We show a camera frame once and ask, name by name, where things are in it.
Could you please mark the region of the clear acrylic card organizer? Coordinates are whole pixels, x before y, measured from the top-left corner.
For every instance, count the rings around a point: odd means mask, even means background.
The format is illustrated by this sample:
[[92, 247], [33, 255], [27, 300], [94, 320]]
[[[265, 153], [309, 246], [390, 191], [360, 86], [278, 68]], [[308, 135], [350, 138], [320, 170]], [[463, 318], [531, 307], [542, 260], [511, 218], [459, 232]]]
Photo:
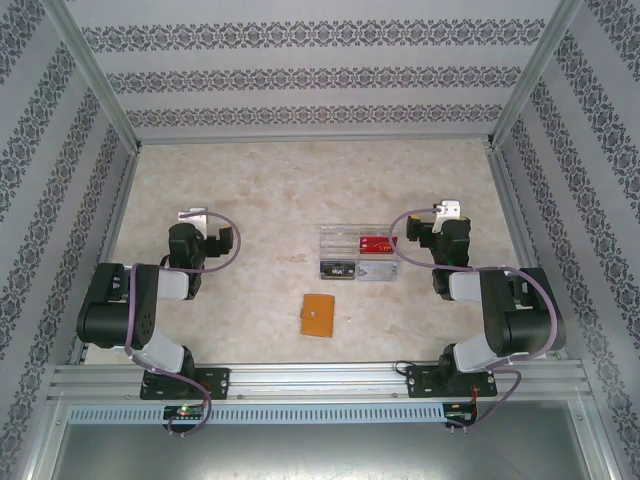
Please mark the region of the clear acrylic card organizer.
[[319, 227], [319, 262], [322, 260], [354, 261], [357, 265], [360, 261], [389, 260], [397, 263], [398, 256], [394, 252], [390, 255], [370, 255], [359, 253], [360, 236], [387, 236], [389, 238], [389, 225], [366, 224], [334, 224]]

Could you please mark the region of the orange leather card holder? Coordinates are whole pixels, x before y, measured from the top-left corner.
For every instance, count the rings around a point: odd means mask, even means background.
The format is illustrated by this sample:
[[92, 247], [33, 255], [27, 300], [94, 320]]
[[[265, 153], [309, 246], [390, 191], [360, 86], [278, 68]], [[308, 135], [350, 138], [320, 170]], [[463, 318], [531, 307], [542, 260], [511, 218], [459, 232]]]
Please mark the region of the orange leather card holder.
[[305, 294], [300, 312], [301, 331], [305, 336], [331, 338], [333, 334], [335, 297]]

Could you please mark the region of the red credit card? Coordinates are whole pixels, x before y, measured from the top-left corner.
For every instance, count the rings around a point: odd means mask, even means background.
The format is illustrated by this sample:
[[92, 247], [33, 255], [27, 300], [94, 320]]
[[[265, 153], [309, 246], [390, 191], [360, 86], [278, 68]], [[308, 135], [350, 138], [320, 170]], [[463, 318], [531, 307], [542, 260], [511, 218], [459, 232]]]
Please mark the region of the red credit card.
[[390, 255], [394, 253], [393, 246], [397, 245], [398, 237], [392, 236], [360, 236], [359, 253], [370, 255]]

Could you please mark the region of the silver credit card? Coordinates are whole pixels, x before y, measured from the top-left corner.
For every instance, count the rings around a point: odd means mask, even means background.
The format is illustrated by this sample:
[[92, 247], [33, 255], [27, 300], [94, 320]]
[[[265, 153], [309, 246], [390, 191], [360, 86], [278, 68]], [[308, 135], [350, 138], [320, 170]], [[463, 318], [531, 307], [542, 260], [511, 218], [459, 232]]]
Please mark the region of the silver credit card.
[[357, 279], [360, 281], [391, 282], [397, 276], [397, 263], [389, 260], [360, 261]]

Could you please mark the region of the black credit card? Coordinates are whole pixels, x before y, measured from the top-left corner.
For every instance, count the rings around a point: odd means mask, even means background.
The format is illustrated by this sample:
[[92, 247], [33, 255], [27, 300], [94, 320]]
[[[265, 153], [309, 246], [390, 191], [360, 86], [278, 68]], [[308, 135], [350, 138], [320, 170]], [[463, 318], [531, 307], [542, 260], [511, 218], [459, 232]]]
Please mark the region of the black credit card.
[[344, 260], [322, 260], [319, 273], [322, 280], [353, 280], [356, 277], [356, 263]]

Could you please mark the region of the grey metal panel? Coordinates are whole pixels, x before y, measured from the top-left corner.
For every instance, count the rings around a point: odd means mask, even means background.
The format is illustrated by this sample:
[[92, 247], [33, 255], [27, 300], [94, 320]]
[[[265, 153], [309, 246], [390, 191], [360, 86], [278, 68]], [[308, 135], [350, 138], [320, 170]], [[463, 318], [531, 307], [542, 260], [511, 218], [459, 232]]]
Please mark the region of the grey metal panel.
[[450, 434], [436, 425], [73, 425], [54, 480], [590, 480], [568, 435]]

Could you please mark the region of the aluminium frame beam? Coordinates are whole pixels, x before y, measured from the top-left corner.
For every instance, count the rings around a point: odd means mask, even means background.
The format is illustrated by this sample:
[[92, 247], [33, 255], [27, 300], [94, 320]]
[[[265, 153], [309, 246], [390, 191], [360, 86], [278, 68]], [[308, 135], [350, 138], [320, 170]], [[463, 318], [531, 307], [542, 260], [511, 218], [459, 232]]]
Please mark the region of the aluminium frame beam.
[[311, 143], [311, 142], [370, 142], [370, 141], [445, 141], [480, 140], [490, 145], [489, 134], [357, 134], [357, 135], [262, 135], [262, 136], [218, 136], [218, 137], [166, 137], [142, 139], [142, 146], [211, 145], [249, 143]]
[[90, 268], [88, 273], [85, 274], [83, 281], [79, 284], [80, 290], [78, 291], [79, 307], [78, 311], [74, 313], [71, 323], [71, 341], [66, 355], [63, 357], [65, 365], [76, 365], [84, 362], [86, 356], [85, 344], [79, 339], [77, 334], [77, 323], [80, 308], [84, 302], [85, 295], [93, 278], [96, 267], [101, 262], [109, 262], [113, 256], [115, 245], [118, 240], [122, 220], [124, 217], [124, 211], [129, 198], [131, 185], [135, 176], [137, 163], [139, 160], [140, 150], [131, 153], [126, 160], [126, 164], [122, 167], [117, 177], [117, 189], [114, 194], [109, 198], [108, 204], [108, 216], [102, 224], [99, 224], [98, 232], [101, 234], [99, 240], [99, 251], [91, 257]]
[[485, 153], [518, 266], [539, 267], [540, 262], [530, 239], [525, 216], [520, 209], [518, 197], [504, 164], [502, 153], [492, 149], [491, 146], [485, 147]]

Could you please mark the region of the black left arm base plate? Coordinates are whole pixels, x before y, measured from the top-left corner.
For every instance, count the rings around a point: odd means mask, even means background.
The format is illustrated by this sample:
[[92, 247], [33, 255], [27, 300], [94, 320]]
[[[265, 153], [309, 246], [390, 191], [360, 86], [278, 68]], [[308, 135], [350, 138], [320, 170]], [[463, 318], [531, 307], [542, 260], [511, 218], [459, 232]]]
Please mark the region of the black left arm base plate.
[[[212, 400], [226, 400], [230, 370], [197, 367], [194, 382], [205, 388]], [[202, 391], [182, 380], [145, 371], [140, 388], [141, 400], [195, 400], [202, 402]]]

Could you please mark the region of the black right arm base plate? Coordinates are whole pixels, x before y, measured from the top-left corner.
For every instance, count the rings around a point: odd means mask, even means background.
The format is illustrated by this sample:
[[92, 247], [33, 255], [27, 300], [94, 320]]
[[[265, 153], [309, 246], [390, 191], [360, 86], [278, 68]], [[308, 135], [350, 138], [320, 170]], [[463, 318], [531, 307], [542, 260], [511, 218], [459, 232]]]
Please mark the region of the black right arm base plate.
[[487, 372], [462, 373], [434, 365], [406, 368], [410, 398], [467, 398], [475, 392], [480, 398], [497, 396], [495, 379]]

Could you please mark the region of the aluminium frame post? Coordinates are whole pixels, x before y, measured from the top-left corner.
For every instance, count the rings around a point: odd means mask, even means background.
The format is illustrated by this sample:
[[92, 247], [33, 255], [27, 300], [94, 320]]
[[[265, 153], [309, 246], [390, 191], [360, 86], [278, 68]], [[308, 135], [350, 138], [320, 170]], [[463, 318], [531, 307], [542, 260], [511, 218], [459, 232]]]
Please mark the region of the aluminium frame post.
[[69, 407], [47, 400], [37, 425], [22, 480], [52, 480], [63, 443]]
[[505, 141], [529, 95], [545, 71], [553, 52], [563, 38], [584, 0], [559, 0], [539, 42], [502, 109], [493, 131], [483, 143], [487, 152], [495, 151]]
[[41, 0], [41, 2], [119, 138], [129, 152], [138, 153], [141, 141], [69, 10], [66, 0]]
[[595, 401], [568, 401], [568, 407], [590, 480], [622, 480]]

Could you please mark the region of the aluminium mounting rail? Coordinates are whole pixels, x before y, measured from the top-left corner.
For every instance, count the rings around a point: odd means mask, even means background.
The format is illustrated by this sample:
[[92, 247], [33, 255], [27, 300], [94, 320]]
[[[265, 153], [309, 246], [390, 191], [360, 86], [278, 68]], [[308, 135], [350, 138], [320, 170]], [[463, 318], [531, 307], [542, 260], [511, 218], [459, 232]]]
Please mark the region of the aluminium mounting rail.
[[[391, 363], [231, 364], [229, 403], [367, 403], [404, 401], [406, 380]], [[592, 396], [582, 363], [543, 359], [516, 366], [522, 380], [512, 400]], [[59, 366], [46, 399], [67, 404], [133, 404], [143, 370], [135, 365]]]

